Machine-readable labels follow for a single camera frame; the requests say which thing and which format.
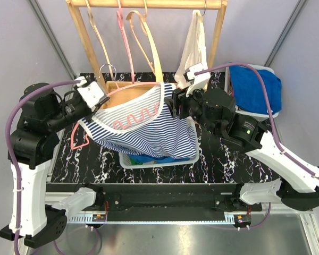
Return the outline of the pink striped-top hanger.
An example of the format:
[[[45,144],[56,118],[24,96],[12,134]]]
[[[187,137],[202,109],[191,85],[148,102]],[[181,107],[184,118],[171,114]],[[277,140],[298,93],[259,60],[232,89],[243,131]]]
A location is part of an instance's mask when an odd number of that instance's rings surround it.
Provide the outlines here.
[[[129,89],[135,87],[147,88],[150,90],[144,94],[106,109],[100,107],[93,112],[92,119],[82,118],[77,121],[71,133],[70,147],[72,150],[79,149],[89,144],[89,139],[95,142],[102,142],[110,146],[122,146],[113,142],[114,135],[131,134],[132,131],[139,131],[152,120],[159,117],[164,110],[164,82],[135,82],[126,86],[118,86],[107,93],[109,97],[122,98],[123,94],[129,94]]]

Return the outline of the blue white striped tank top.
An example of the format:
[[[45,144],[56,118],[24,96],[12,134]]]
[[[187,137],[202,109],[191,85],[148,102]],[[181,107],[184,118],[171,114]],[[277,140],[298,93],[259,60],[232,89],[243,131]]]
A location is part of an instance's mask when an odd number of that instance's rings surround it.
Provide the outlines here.
[[[174,85],[165,83],[165,97],[171,97]],[[175,159],[192,158],[196,155],[195,132],[187,119],[173,118],[164,102],[164,110],[159,117],[152,120],[139,131],[131,134],[114,135],[113,142],[122,147],[110,146],[96,142],[104,148],[128,155],[149,155],[152,157],[172,157]]]

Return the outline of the cream wooden hanger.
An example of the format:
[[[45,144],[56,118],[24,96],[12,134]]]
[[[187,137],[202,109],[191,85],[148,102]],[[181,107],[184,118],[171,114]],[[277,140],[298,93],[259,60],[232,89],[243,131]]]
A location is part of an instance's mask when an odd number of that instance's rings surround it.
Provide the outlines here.
[[[130,25],[130,29],[132,32],[132,35],[141,51],[141,53],[143,54],[148,66],[150,67],[152,73],[155,75],[155,81],[156,82],[164,82],[163,79],[163,72],[162,72],[162,67],[161,67],[161,61],[158,55],[158,51],[154,42],[154,38],[152,36],[152,33],[150,31],[150,28],[146,22],[146,17],[147,17],[147,2],[145,0],[143,0],[143,4],[144,4],[144,14],[141,14],[139,11],[137,10],[131,10],[126,17],[126,20],[129,22]],[[141,42],[139,41],[136,32],[135,32],[135,27],[134,27],[134,16],[137,16],[139,19],[139,23],[140,23],[140,27],[143,31],[143,34],[147,37],[149,45],[150,45],[150,50],[152,53],[152,57],[153,60],[151,61],[149,59],[149,57],[147,56]]]

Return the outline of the beige wooden hanger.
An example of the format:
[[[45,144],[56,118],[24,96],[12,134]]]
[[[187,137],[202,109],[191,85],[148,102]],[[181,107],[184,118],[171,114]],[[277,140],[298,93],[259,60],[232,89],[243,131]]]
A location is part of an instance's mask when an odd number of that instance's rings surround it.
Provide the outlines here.
[[[96,26],[96,22],[94,20],[94,16],[93,16],[93,13],[92,13],[92,10],[91,10],[90,2],[88,0],[85,0],[85,2],[86,2],[86,7],[88,9],[87,13],[88,13],[88,19],[89,19],[90,25],[91,25],[91,27],[92,27],[92,29],[93,29],[98,41],[99,41],[99,44],[100,44],[103,52],[104,52],[105,59],[106,59],[106,66],[108,66],[108,68],[109,68],[109,72],[110,72],[111,78],[112,78],[113,81],[115,81],[115,76],[114,76],[115,72],[113,72],[113,70],[112,70],[112,69],[115,70],[115,68],[110,62],[110,58],[108,56],[105,44],[103,42],[103,39],[102,39],[102,37],[101,37],[101,35],[99,33],[99,30],[98,30],[97,26]]]

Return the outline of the green tank top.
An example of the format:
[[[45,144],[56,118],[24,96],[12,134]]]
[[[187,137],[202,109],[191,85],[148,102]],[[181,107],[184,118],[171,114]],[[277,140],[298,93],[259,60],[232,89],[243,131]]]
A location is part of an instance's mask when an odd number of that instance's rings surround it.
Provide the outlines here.
[[[142,165],[142,162],[140,162],[132,157],[129,157],[129,159],[130,159],[131,165]]]

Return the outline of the pink plastic hanger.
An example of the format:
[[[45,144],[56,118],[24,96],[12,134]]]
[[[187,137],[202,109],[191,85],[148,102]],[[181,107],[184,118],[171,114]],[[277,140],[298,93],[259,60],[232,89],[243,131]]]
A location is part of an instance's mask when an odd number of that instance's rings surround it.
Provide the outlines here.
[[[135,83],[135,72],[134,72],[134,68],[133,68],[133,61],[132,61],[132,55],[131,55],[131,50],[130,50],[130,46],[129,46],[129,42],[128,42],[128,37],[125,31],[125,27],[124,27],[124,21],[123,21],[123,11],[122,11],[122,7],[121,7],[121,1],[117,0],[117,6],[118,6],[118,10],[116,12],[117,15],[117,23],[119,25],[120,31],[121,31],[121,35],[122,35],[122,39],[125,45],[125,49],[127,52],[127,57],[128,57],[128,61],[129,61],[129,65],[130,65],[130,74],[131,74],[131,82]]]

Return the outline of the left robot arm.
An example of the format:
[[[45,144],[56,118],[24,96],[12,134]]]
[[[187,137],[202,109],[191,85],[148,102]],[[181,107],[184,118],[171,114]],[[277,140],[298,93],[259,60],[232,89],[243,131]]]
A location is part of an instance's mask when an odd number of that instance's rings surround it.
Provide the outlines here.
[[[59,143],[58,133],[81,119],[90,120],[108,99],[97,82],[79,77],[73,90],[60,96],[55,85],[28,86],[14,107],[5,127],[5,139],[13,174],[11,222],[0,236],[37,249],[58,239],[67,221],[80,211],[99,210],[104,205],[103,189],[85,184],[74,194],[48,205],[46,179]]]

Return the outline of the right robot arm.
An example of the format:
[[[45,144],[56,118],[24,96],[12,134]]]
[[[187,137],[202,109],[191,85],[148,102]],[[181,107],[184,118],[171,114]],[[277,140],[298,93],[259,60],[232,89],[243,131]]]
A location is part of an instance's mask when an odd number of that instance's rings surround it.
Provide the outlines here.
[[[275,181],[237,184],[230,199],[235,210],[262,202],[281,202],[299,211],[319,207],[319,179],[304,170],[308,163],[295,163],[282,153],[266,125],[251,116],[237,114],[235,98],[223,89],[197,89],[191,95],[184,89],[175,89],[164,102],[173,117],[191,117],[210,135],[220,138],[222,144],[259,160],[279,174]],[[312,173],[319,174],[319,167],[313,167]]]

